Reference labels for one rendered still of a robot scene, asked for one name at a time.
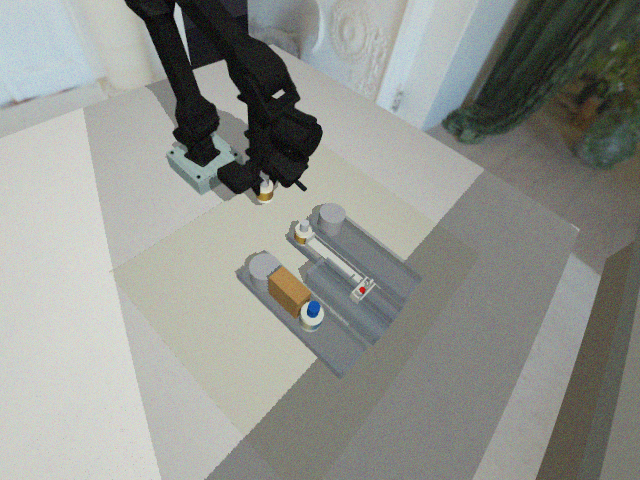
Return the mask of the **tan rectangular block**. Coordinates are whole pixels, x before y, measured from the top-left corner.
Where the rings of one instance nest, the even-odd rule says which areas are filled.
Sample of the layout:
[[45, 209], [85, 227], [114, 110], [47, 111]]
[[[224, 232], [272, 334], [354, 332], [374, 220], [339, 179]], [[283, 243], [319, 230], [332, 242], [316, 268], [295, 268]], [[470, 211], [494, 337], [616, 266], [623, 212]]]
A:
[[300, 315], [302, 306], [310, 301], [311, 293], [283, 266], [269, 277], [269, 295], [294, 319]]

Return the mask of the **white jar with blue lid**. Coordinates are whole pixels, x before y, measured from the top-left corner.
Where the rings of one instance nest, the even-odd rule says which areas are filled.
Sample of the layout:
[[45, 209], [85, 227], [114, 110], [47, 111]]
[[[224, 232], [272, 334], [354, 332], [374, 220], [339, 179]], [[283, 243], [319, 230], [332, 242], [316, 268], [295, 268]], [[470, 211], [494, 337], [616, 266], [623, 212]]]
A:
[[314, 332], [320, 327], [324, 309], [317, 301], [305, 303], [300, 312], [299, 325], [306, 332]]

